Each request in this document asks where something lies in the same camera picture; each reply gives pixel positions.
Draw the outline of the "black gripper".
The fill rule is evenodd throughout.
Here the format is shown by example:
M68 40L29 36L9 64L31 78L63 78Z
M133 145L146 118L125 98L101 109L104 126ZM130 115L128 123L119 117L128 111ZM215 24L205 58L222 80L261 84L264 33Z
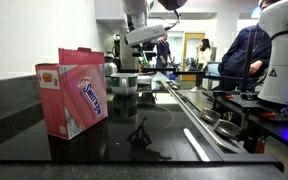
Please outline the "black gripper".
M133 57L142 58L144 64L148 64L153 57L157 55L154 51L155 43L143 43L141 46L135 48L135 52L132 53Z

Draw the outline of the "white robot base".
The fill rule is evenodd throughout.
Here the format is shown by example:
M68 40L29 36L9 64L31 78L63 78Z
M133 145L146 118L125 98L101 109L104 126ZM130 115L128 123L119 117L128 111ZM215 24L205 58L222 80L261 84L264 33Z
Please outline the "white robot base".
M263 10L258 25L272 43L267 76L258 97L288 105L288 0L280 0Z

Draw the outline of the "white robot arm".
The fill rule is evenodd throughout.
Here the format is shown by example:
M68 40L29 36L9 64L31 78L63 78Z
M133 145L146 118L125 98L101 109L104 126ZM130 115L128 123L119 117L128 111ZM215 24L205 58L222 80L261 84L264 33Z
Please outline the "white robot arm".
M125 14L125 22L128 27L128 32L125 35L125 40L128 46L139 51L142 63L147 64L147 56L143 45L162 37L166 32L172 29L180 22L180 15L177 12L179 8L184 6L187 0L157 0L166 10L173 11L177 17L175 23L169 26L149 25L148 19L150 11L154 6L154 0L121 0L122 10Z

